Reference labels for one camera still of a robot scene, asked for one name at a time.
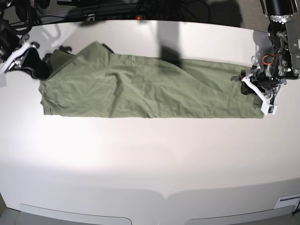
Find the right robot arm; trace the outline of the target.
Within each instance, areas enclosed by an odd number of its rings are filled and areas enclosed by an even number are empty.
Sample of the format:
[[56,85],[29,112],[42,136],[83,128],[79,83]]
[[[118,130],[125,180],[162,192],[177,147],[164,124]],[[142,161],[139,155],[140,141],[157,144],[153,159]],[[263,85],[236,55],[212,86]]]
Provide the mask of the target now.
[[[26,22],[25,28],[17,30],[4,19],[5,10],[14,6]],[[29,0],[2,0],[0,2],[0,74],[22,71],[33,79],[46,80],[50,69],[38,53],[40,44],[29,42],[35,9]]]

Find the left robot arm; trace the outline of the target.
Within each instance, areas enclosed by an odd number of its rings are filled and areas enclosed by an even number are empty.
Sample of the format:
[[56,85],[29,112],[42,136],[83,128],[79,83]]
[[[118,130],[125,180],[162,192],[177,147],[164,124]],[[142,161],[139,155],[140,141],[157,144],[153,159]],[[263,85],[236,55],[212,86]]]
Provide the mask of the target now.
[[261,111],[267,115],[277,109],[277,98],[287,80],[300,78],[300,40],[294,15],[298,5],[294,0],[262,0],[262,11],[269,19],[268,37],[272,53],[231,80],[241,82],[244,95],[255,94],[261,101]]

